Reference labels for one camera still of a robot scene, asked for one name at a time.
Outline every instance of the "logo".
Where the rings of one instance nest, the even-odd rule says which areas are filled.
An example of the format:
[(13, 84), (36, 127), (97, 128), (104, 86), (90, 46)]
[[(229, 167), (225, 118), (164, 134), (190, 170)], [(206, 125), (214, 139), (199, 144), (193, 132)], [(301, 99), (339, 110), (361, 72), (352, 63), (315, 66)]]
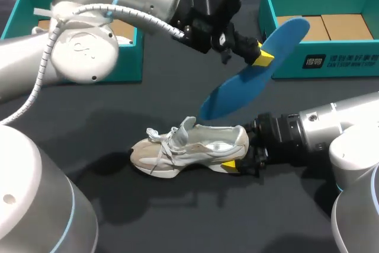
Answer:
[(305, 69), (321, 68), (324, 64), (326, 55), (307, 55), (303, 64)]
[(96, 37), (92, 34), (78, 33), (70, 39), (69, 43), (72, 45), (74, 52), (79, 52), (84, 56), (89, 56), (91, 59), (94, 59), (95, 55), (89, 48), (89, 46), (93, 45), (94, 40), (96, 40)]

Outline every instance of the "white shoelace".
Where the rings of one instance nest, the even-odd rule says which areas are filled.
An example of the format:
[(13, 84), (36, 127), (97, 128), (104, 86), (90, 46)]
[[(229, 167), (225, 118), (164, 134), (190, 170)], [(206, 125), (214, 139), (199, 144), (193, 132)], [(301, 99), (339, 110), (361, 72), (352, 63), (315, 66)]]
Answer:
[(172, 139), (172, 136), (177, 131), (178, 131), (177, 127), (172, 127), (171, 131), (168, 134), (159, 134), (157, 130), (153, 130), (151, 128), (146, 129), (146, 133), (149, 136), (149, 140), (153, 143), (160, 143), (161, 145), (155, 166), (152, 168), (150, 173), (152, 173), (154, 169), (158, 166), (159, 161), (162, 158), (163, 154), (167, 155), (167, 157), (171, 160), (172, 164), (175, 165), (175, 162), (172, 157), (173, 153), (182, 154), (185, 152), (185, 150), (181, 150), (181, 151), (173, 150), (169, 146), (169, 141)]

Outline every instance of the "cardboard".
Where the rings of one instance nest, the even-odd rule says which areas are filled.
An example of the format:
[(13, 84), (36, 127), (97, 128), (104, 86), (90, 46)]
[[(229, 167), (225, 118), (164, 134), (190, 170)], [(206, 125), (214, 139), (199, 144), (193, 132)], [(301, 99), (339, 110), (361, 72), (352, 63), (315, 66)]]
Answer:
[(283, 24), (284, 22), (288, 21), (289, 19), (295, 18), (295, 17), (301, 17), (301, 16), (278, 16), (277, 21), (279, 26)]
[[(134, 27), (120, 20), (114, 20), (111, 23), (111, 29), (116, 36), (122, 36), (133, 42), (134, 39)], [(50, 20), (38, 21), (38, 27), (48, 30), (50, 27)]]
[(322, 19), (333, 41), (373, 40), (361, 14), (322, 15)]
[(321, 16), (303, 16), (310, 24), (308, 34), (303, 41), (329, 41), (329, 35)]

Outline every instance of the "open box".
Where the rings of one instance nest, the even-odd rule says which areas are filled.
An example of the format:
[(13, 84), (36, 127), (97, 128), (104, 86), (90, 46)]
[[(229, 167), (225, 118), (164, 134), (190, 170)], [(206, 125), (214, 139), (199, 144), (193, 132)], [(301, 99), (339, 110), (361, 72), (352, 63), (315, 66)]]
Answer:
[(291, 17), (311, 28), (274, 79), (379, 76), (379, 0), (261, 0), (262, 37)]
[[(1, 40), (30, 35), (33, 27), (49, 28), (49, 19), (34, 15), (35, 8), (50, 9), (52, 0), (17, 0)], [(137, 28), (115, 20), (111, 28), (119, 40), (118, 61), (102, 82), (140, 82), (143, 66), (144, 34)]]

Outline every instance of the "sneaker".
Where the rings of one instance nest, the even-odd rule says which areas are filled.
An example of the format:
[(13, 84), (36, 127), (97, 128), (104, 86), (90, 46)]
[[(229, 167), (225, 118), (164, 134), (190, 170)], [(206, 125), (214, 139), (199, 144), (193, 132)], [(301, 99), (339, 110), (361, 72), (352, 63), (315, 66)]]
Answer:
[(147, 129), (147, 139), (136, 143), (130, 156), (134, 166), (159, 178), (173, 178), (185, 167), (201, 164), (213, 171), (237, 173), (223, 163), (242, 159), (249, 148), (249, 138), (242, 126), (208, 127), (187, 117), (179, 128), (167, 134)]

